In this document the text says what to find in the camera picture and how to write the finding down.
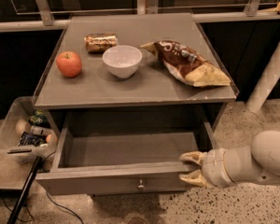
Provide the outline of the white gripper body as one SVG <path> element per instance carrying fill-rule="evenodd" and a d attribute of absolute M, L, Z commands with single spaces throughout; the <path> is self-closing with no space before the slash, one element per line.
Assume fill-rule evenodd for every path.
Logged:
<path fill-rule="evenodd" d="M 209 188 L 228 188 L 235 185 L 224 165 L 226 149 L 212 149 L 203 157 L 202 174 Z"/>

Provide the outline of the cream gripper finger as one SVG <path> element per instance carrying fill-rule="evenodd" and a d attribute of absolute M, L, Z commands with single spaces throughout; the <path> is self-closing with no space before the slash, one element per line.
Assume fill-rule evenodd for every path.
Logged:
<path fill-rule="evenodd" d="M 206 178 L 203 176 L 201 170 L 196 170 L 189 174 L 180 174 L 179 179 L 191 184 L 193 186 L 203 187 L 203 188 L 212 188 L 213 185 L 209 183 Z"/>
<path fill-rule="evenodd" d="M 183 162 L 194 162 L 200 166 L 203 165 L 203 160 L 206 156 L 206 152 L 192 151 L 182 154 L 179 159 Z"/>

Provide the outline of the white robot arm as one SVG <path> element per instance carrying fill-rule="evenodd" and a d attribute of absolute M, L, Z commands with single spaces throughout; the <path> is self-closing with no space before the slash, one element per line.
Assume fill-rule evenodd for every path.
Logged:
<path fill-rule="evenodd" d="M 179 175 L 191 185 L 221 189 L 239 183 L 280 186 L 280 132 L 261 132 L 244 147 L 184 153 L 180 160 L 200 166 Z"/>

